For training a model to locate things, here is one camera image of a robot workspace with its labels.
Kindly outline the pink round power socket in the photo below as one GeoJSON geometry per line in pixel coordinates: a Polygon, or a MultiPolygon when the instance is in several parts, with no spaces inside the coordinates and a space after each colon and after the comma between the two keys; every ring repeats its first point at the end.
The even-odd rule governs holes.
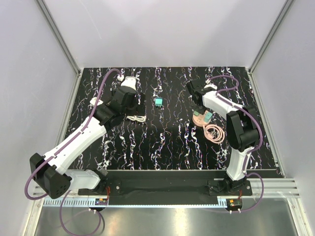
{"type": "Polygon", "coordinates": [[[208,124],[210,124],[210,121],[208,122],[208,123],[205,123],[204,121],[203,121],[203,119],[204,119],[204,114],[200,114],[199,116],[192,116],[192,121],[193,121],[193,123],[196,125],[196,126],[198,126],[198,127],[204,127],[204,126],[207,126],[208,124]]]}

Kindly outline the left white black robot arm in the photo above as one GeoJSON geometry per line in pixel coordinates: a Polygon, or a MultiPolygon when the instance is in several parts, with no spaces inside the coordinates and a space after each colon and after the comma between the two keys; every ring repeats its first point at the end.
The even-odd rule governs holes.
{"type": "Polygon", "coordinates": [[[71,163],[93,142],[120,125],[127,117],[144,110],[138,103],[136,79],[127,77],[105,101],[91,100],[93,114],[57,147],[44,155],[35,153],[30,158],[31,179],[51,199],[69,190],[84,190],[100,195],[106,190],[106,171],[69,170],[71,163]]]}

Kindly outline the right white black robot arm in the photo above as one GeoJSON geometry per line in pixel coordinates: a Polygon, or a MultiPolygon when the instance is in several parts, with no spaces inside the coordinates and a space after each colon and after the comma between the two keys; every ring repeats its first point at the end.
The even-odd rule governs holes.
{"type": "Polygon", "coordinates": [[[201,127],[206,139],[215,144],[227,140],[230,162],[223,180],[208,183],[211,194],[234,195],[246,186],[247,164],[252,152],[262,145],[262,130],[251,106],[241,106],[223,97],[217,86],[195,79],[186,87],[191,95],[192,121],[201,127]]]}

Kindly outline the teal plug adapter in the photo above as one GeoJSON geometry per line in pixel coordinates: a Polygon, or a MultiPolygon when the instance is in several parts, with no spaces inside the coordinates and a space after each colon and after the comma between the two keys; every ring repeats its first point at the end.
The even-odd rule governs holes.
{"type": "Polygon", "coordinates": [[[205,114],[204,114],[204,119],[203,119],[203,121],[205,122],[205,123],[208,123],[209,121],[210,121],[210,119],[212,118],[212,113],[211,112],[206,112],[205,114]]]}

